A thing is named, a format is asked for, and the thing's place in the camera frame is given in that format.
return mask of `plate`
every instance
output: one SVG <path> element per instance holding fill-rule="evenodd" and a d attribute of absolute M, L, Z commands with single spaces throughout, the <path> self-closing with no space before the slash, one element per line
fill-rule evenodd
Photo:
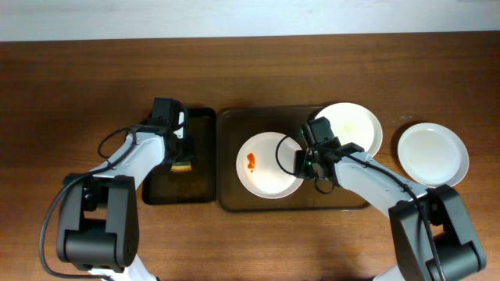
<path fill-rule="evenodd" d="M 398 142 L 403 169 L 415 181 L 429 187 L 459 183 L 469 169 L 469 154 L 450 129 L 434 123 L 411 126 Z"/>
<path fill-rule="evenodd" d="M 292 194 L 302 184 L 303 179 L 283 172 L 276 162 L 276 147 L 283 137 L 282 133 L 259 133 L 248 139 L 237 153 L 237 176 L 248 191 L 259 197 L 282 198 Z M 280 146 L 278 158 L 287 171 L 293 172 L 297 150 L 301 147 L 291 138 Z"/>
<path fill-rule="evenodd" d="M 326 117 L 334 136 L 342 145 L 355 143 L 370 155 L 382 145 L 382 126 L 377 117 L 361 105 L 342 102 L 327 106 L 318 113 L 316 119 Z"/>

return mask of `tray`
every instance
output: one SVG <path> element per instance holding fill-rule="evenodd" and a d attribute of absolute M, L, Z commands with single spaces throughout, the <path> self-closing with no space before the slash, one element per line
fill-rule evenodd
<path fill-rule="evenodd" d="M 229 212 L 288 211 L 313 209 L 360 209 L 368 202 L 357 194 L 335 188 L 330 194 L 320 194 L 312 181 L 304 183 L 291 195 L 281 199 L 255 196 L 241 184 L 236 173 L 236 157 L 247 139 L 263 132 L 285 133 L 303 148 L 300 126 L 321 110 L 317 106 L 228 109 L 219 113 L 216 121 L 217 178 L 216 195 L 219 205 Z M 331 183 L 320 182 L 329 190 Z"/>
<path fill-rule="evenodd" d="M 195 160 L 188 173 L 170 172 L 158 166 L 146 176 L 142 201 L 148 205 L 205 203 L 215 200 L 216 113 L 211 108 L 188 109 L 185 137 L 195 140 Z"/>

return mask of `wall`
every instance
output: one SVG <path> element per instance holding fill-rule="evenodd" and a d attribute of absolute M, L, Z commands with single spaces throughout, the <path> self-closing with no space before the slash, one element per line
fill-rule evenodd
<path fill-rule="evenodd" d="M 0 41 L 500 29 L 500 0 L 0 0 Z"/>

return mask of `wooden table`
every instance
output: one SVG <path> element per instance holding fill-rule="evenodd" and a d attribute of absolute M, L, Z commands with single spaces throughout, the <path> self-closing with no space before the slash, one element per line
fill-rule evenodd
<path fill-rule="evenodd" d="M 470 279 L 500 276 L 498 32 L 2 43 L 0 56 L 0 280 L 51 279 L 38 238 L 63 177 L 100 164 L 98 142 L 144 118 L 154 97 L 215 110 L 355 102 L 379 118 L 376 159 L 398 173 L 402 128 L 450 128 L 469 149 L 456 189 L 488 258 Z M 138 209 L 139 255 L 162 280 L 349 280 L 395 263 L 374 208 L 231 214 L 139 199 Z M 56 218 L 48 261 L 77 273 L 55 256 Z"/>

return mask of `brown wooden surface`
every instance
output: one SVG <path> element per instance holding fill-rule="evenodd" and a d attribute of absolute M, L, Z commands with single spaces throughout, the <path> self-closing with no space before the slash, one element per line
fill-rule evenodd
<path fill-rule="evenodd" d="M 379 118 L 376 159 L 398 173 L 391 147 L 402 126 L 450 128 L 469 149 L 470 170 L 456 189 L 488 258 L 470 279 L 497 279 L 499 35 L 1 43 L 0 280 L 51 279 L 38 261 L 38 237 L 63 177 L 100 164 L 98 142 L 145 117 L 157 96 L 215 110 L 355 102 Z M 374 208 L 238 215 L 215 202 L 138 208 L 139 255 L 162 280 L 354 279 L 395 263 L 389 223 Z M 56 221 L 48 260 L 75 273 L 55 257 Z"/>

